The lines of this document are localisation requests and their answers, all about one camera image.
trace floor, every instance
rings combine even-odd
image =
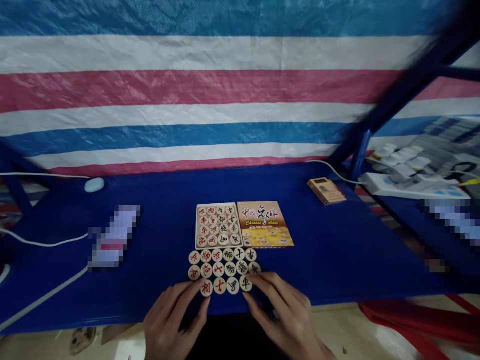
[[[480,309],[480,296],[462,295]],[[446,296],[426,296],[412,299],[418,305],[465,312]],[[313,318],[320,339],[340,360],[420,360],[416,349],[401,335],[387,327],[371,323],[357,304],[318,306]],[[70,354],[73,330],[19,334],[0,342],[0,360],[143,360],[145,336],[141,325],[116,339],[101,345],[102,329],[82,352]],[[480,356],[442,346],[451,360],[480,360]]]

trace cigarette pack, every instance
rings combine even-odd
[[[347,200],[337,185],[326,177],[311,179],[307,182],[307,185],[325,206],[338,204]]]
[[[237,202],[243,244],[246,248],[294,246],[277,201]]]

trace open box tray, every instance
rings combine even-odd
[[[237,217],[237,220],[236,220],[236,224],[238,226],[238,235],[240,236],[240,244],[239,245],[232,245],[230,243],[230,245],[227,245],[227,246],[220,246],[220,245],[217,245],[217,246],[206,246],[206,247],[199,247],[198,246],[198,243],[197,243],[197,240],[200,236],[199,234],[199,229],[200,229],[200,218],[201,216],[199,215],[199,208],[208,208],[208,207],[213,207],[213,208],[217,208],[219,206],[223,206],[223,207],[232,207],[235,209],[235,215]],[[213,249],[226,249],[226,248],[242,248],[244,246],[244,238],[242,236],[242,230],[240,228],[240,217],[239,217],[239,210],[237,209],[237,205],[234,203],[234,202],[220,202],[220,203],[210,203],[210,204],[199,204],[196,206],[196,211],[195,211],[195,249],[196,250],[199,250],[199,251],[203,251],[205,249],[208,249],[208,250],[213,250]]]

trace power strip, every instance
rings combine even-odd
[[[363,183],[372,195],[415,200],[470,200],[470,196],[456,186],[449,186],[435,191],[429,191],[428,189],[421,192],[409,191],[408,189],[400,190],[389,179],[388,175],[371,172],[363,174],[358,180]]]

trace hand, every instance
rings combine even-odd
[[[205,280],[182,282],[162,292],[143,321],[145,360],[184,360],[207,323],[210,297],[207,297],[190,329],[179,331],[185,311]]]
[[[260,310],[254,298],[244,292],[252,316],[267,336],[292,360],[334,360],[333,353],[317,337],[308,297],[274,272],[247,275],[270,299],[280,320],[272,321]]]

